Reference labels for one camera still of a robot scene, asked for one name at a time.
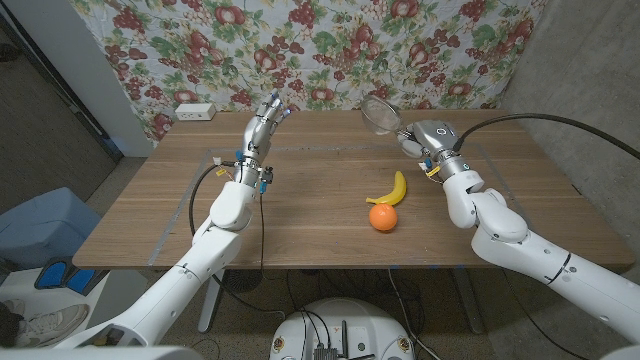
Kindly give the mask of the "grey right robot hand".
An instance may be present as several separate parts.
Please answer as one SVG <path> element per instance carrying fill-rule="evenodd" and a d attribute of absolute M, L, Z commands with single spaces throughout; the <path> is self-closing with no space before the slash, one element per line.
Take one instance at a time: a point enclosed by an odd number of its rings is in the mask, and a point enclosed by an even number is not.
<path fill-rule="evenodd" d="M 422 120 L 408 125 L 396 132 L 398 143 L 403 152 L 411 158 L 438 155 L 452 150 L 458 141 L 454 129 L 446 122 Z"/>

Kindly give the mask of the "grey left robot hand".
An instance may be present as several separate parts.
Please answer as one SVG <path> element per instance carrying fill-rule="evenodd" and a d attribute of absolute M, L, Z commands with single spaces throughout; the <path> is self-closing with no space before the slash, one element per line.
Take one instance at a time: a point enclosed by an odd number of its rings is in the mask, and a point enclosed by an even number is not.
<path fill-rule="evenodd" d="M 262 163 L 269 152 L 271 136 L 290 114 L 291 110 L 284 107 L 278 89 L 274 88 L 262 100 L 255 115 L 245 128 L 242 145 L 243 156 Z"/>

